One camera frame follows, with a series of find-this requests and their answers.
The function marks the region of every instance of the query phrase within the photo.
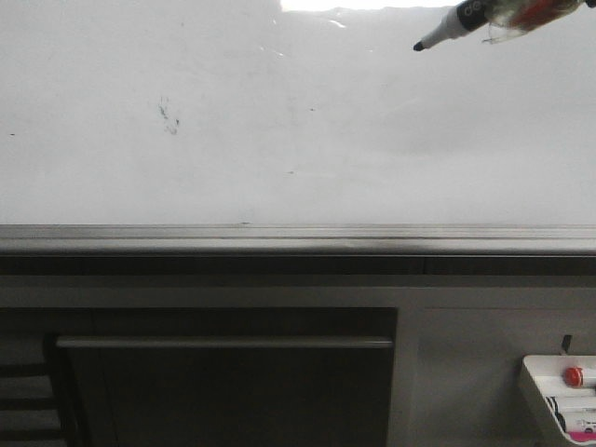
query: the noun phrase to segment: red marker cap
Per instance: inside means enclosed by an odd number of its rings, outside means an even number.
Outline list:
[[[581,368],[567,368],[563,378],[568,386],[578,387],[584,384],[584,374],[581,373]]]

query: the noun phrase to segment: white container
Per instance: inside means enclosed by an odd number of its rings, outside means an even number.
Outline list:
[[[521,392],[548,446],[596,445],[596,440],[573,440],[562,430],[547,398],[594,398],[594,388],[573,388],[563,380],[567,368],[596,368],[596,356],[526,356],[520,374]]]

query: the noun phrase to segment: marker holder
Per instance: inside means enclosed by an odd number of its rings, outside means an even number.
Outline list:
[[[567,368],[596,368],[596,356],[526,356],[520,374],[520,388],[548,447],[594,445],[596,440],[577,441],[562,430],[547,397],[596,397],[596,389],[572,388],[563,381]]]

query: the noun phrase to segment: metal ledge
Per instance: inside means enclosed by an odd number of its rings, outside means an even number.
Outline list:
[[[596,226],[0,225],[3,256],[594,256]]]

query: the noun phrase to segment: whiteboard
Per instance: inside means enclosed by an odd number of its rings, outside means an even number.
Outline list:
[[[596,11],[0,0],[0,224],[596,224]]]

